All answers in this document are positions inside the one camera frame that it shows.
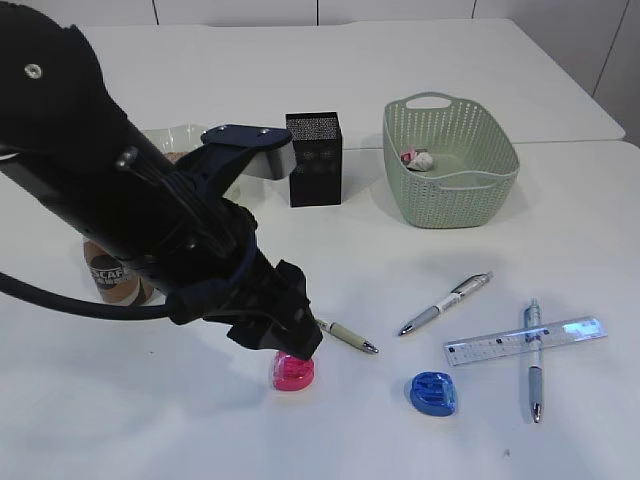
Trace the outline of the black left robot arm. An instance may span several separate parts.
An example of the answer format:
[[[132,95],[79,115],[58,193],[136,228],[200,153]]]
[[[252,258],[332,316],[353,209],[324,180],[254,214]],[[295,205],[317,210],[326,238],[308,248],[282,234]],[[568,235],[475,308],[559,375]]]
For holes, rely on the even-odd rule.
[[[1,171],[43,207],[99,244],[165,296],[159,306],[113,306],[55,294],[11,276],[2,291],[47,309],[112,320],[223,323],[251,349],[307,360],[322,341],[301,269],[271,264],[257,223],[227,189],[254,163],[263,176],[295,167],[292,135],[226,124],[169,161],[105,86],[84,34],[45,14],[1,5]]]

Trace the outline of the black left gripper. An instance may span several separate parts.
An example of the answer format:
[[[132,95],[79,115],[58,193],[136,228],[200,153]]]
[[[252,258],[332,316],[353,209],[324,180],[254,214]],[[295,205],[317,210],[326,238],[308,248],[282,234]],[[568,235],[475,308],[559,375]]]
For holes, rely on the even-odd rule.
[[[133,319],[234,325],[227,337],[246,349],[310,360],[323,336],[306,277],[285,260],[273,269],[257,247],[252,214],[191,174],[163,175],[151,193],[158,216],[136,235],[129,264],[166,300],[133,308]]]

